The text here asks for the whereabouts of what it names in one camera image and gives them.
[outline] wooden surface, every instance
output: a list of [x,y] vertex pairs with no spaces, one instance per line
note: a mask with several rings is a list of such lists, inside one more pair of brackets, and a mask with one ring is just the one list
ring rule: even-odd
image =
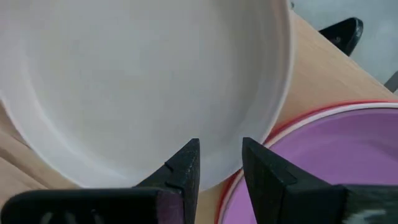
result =
[[[278,123],[337,101],[396,98],[299,16],[293,14],[293,20],[294,75]],[[200,194],[198,224],[213,222],[223,184]],[[75,187],[26,146],[0,107],[0,205],[26,190]]]

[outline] gray floor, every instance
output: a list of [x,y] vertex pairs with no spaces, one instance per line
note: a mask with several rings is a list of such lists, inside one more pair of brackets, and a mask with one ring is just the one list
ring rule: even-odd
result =
[[292,0],[294,11],[316,29],[349,17],[364,22],[351,58],[379,82],[398,71],[398,0]]

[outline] black object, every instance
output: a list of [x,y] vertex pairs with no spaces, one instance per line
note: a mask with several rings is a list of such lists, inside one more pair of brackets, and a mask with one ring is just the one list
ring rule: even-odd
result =
[[398,90],[398,71],[396,71],[390,79],[384,84],[384,86],[390,90],[391,92],[395,92]]
[[352,17],[319,31],[344,54],[350,56],[363,33],[362,20]]
[[193,224],[200,170],[192,139],[131,189],[37,190],[11,198],[2,224]]
[[[398,223],[398,187],[330,185],[243,139],[243,169],[258,224]],[[11,198],[2,224],[193,224],[199,140],[131,189],[38,190]]]
[[257,223],[398,223],[398,186],[330,185],[250,138],[243,169]]

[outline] white bowl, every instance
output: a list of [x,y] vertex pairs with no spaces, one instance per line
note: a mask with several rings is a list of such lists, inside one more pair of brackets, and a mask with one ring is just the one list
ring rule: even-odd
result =
[[82,187],[127,187],[191,138],[200,189],[242,166],[287,93],[280,0],[6,0],[0,95],[50,166]]

